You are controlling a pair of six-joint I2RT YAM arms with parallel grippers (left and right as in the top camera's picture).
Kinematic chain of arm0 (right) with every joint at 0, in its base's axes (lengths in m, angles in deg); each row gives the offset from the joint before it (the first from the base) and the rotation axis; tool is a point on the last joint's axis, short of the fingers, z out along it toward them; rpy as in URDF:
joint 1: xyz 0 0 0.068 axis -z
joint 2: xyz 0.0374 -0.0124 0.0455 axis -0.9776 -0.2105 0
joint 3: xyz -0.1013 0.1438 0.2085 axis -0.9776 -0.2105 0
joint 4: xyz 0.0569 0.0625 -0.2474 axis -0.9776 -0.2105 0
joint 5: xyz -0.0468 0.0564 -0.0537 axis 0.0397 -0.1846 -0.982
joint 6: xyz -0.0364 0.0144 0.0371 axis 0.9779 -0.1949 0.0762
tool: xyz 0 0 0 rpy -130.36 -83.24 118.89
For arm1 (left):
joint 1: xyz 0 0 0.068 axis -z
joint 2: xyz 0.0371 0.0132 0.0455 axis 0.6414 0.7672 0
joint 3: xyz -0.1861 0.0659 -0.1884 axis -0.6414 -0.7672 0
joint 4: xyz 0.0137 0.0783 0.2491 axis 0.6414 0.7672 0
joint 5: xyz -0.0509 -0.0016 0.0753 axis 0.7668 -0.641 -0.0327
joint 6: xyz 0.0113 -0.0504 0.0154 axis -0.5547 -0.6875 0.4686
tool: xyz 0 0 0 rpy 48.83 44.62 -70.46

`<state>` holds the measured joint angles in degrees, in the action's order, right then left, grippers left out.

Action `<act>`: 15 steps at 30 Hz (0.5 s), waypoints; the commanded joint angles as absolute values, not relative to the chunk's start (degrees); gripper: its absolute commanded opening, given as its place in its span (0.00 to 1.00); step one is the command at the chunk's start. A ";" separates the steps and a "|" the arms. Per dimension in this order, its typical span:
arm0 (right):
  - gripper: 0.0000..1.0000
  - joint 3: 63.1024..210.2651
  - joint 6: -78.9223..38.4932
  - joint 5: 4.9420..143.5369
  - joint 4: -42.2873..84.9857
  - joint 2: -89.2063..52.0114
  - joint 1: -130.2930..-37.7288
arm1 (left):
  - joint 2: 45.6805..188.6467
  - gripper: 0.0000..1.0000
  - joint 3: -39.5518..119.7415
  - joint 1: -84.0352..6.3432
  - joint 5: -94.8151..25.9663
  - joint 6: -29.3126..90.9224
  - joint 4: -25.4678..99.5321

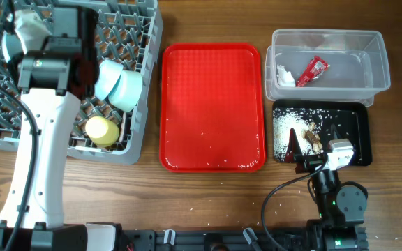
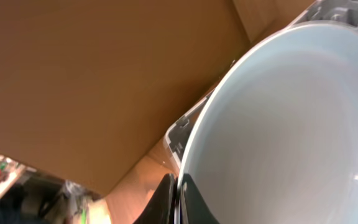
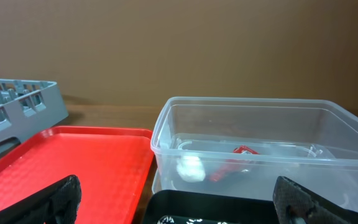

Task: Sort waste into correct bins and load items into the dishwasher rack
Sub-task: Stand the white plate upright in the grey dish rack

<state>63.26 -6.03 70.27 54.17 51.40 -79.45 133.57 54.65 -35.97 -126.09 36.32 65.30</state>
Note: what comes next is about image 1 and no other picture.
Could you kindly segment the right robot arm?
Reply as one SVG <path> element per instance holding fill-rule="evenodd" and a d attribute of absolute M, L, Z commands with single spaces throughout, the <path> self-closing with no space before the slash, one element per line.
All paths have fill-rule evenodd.
<path fill-rule="evenodd" d="M 309 175 L 308 191 L 318 207 L 319 218 L 309 220 L 304 230 L 303 250 L 368 250 L 364 213 L 367 189 L 354 182 L 341 182 L 338 170 L 347 167 L 354 155 L 348 139 L 333 139 L 328 150 L 303 155 L 295 130 L 290 129 L 286 157 L 297 164 L 298 174 Z"/>

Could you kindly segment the white plastic fork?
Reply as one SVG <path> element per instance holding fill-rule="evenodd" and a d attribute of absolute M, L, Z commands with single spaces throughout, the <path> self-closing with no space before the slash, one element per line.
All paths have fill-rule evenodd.
<path fill-rule="evenodd" d="M 125 135 L 125 127 L 126 127 L 126 122 L 128 121 L 127 119 L 127 113 L 124 112 L 122 116 L 122 122 L 121 122 L 121 127 L 119 129 L 119 143 L 122 143 L 124 140 L 124 135 Z"/>

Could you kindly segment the white napkin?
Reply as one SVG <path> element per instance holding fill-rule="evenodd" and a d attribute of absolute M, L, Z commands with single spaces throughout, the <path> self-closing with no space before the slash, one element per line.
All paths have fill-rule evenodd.
<path fill-rule="evenodd" d="M 282 87 L 296 87 L 296 81 L 290 71 L 287 71 L 281 64 L 276 66 L 277 69 L 277 82 Z"/>

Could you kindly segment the large light blue plate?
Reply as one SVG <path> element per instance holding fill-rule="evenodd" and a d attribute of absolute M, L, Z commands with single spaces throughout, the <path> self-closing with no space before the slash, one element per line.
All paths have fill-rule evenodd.
<path fill-rule="evenodd" d="M 1 39 L 3 58 L 8 63 L 15 55 L 24 53 L 20 39 L 13 34 L 4 32 Z"/>

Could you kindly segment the food scraps and rice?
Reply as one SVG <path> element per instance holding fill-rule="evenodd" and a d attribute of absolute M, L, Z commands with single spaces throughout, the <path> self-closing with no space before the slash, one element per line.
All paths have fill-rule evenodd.
<path fill-rule="evenodd" d="M 341 125 L 343 111 L 332 109 L 276 107 L 273 110 L 274 159 L 285 162 L 290 143 L 290 131 L 295 131 L 303 155 L 314 155 L 325 150 L 334 137 L 331 126 Z"/>

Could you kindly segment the red sauce packet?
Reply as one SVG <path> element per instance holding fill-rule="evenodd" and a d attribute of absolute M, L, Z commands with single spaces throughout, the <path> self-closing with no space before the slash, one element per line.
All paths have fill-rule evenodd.
<path fill-rule="evenodd" d="M 308 63 L 305 71 L 301 74 L 296 82 L 296 87 L 304 87 L 307 83 L 319 78 L 330 65 L 321 57 L 314 56 Z"/>

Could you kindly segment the light blue saucer bowl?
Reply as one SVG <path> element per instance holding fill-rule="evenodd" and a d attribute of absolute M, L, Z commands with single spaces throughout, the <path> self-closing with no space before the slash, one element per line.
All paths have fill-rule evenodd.
<path fill-rule="evenodd" d="M 111 60 L 104 60 L 99 65 L 99 76 L 94 87 L 94 95 L 97 99 L 104 100 L 108 97 L 120 78 L 123 69 L 122 64 Z"/>

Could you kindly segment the green bowl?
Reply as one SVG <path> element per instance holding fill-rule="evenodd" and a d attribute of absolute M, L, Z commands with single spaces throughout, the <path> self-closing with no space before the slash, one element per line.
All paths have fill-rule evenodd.
<path fill-rule="evenodd" d="M 123 112 L 131 112 L 142 92 L 142 76 L 135 71 L 124 70 L 108 96 L 109 102 Z"/>

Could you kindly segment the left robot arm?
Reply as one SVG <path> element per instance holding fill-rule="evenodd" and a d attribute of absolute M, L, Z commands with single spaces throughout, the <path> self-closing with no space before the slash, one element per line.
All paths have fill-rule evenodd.
<path fill-rule="evenodd" d="M 13 62 L 22 125 L 10 192 L 0 212 L 0 250 L 85 250 L 88 243 L 83 224 L 64 221 L 62 190 L 75 117 L 98 79 L 98 13 L 57 6 L 52 18 L 52 34 Z"/>

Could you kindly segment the yellow plastic cup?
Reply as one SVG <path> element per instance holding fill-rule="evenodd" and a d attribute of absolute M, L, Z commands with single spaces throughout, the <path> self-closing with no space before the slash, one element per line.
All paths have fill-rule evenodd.
<path fill-rule="evenodd" d="M 111 120 L 102 116 L 90 118 L 84 127 L 90 140 L 98 147 L 109 147 L 117 142 L 119 138 L 119 128 Z"/>

